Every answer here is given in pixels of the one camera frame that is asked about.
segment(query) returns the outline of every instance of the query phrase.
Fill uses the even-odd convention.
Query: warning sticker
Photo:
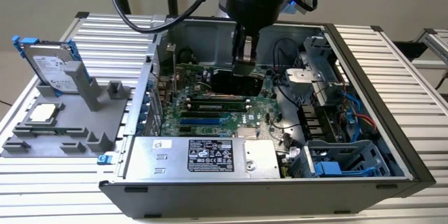
[[[35,56],[35,62],[49,85],[61,92],[77,92],[73,79],[65,74],[65,63],[53,56]]]
[[[233,172],[233,148],[231,140],[189,140],[188,171]]]

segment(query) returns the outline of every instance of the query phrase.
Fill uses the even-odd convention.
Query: metal frame
[[[119,30],[132,36],[132,31],[121,23],[116,15],[104,15],[99,25],[103,25],[101,29],[111,29],[111,32]],[[133,16],[135,21],[144,22],[141,25],[147,25],[147,21],[151,17]],[[73,21],[68,28],[63,40],[68,38],[68,35],[79,30],[77,21]],[[365,29],[369,27],[353,27],[353,26],[337,26],[337,29]],[[92,34],[96,39],[101,34]],[[355,56],[365,73],[373,74],[380,71],[388,73],[391,68],[376,69],[372,66],[369,55]],[[109,72],[123,71],[116,62],[111,62]],[[0,129],[4,129],[15,119],[15,115],[20,113],[20,110],[27,107],[33,99],[33,86],[36,83],[36,77],[25,87],[21,95],[17,98],[5,118],[0,122]],[[383,101],[387,106],[392,103],[387,102],[385,95],[399,95],[391,93],[395,90],[392,87],[400,87],[400,84],[385,84],[383,80],[373,81],[373,87],[376,88]],[[403,95],[415,92],[420,92],[423,88],[419,84],[415,88],[400,89]],[[416,109],[392,109],[392,112],[417,112]],[[428,115],[440,116],[441,114],[436,109],[431,109],[435,114]],[[401,129],[408,131],[408,127],[419,123],[419,120],[408,120],[409,115],[419,116],[419,114],[403,114],[395,115],[395,118],[401,126]],[[447,125],[445,120],[439,121],[440,125]],[[409,198],[391,198],[377,203],[369,209],[360,212],[360,214],[349,215],[320,215],[320,216],[283,216],[283,217],[236,217],[236,218],[200,218],[200,219],[164,219],[163,221],[172,223],[327,223],[328,221],[349,222],[356,221],[359,223],[383,223],[384,221],[393,221],[396,223],[433,223],[439,221],[445,222],[448,217],[448,138],[437,138],[431,136],[424,139],[413,137],[413,133],[408,133],[411,143],[424,161],[424,164],[431,170],[432,175],[436,178],[437,184]],[[95,181],[107,179],[113,172],[111,166],[96,166],[95,158],[0,158],[0,217],[5,223],[29,223],[29,221],[41,221],[48,223],[61,223],[68,221],[75,222],[108,222],[108,223],[136,223],[132,219],[125,217],[117,207],[111,204],[107,197],[99,191],[97,183]]]

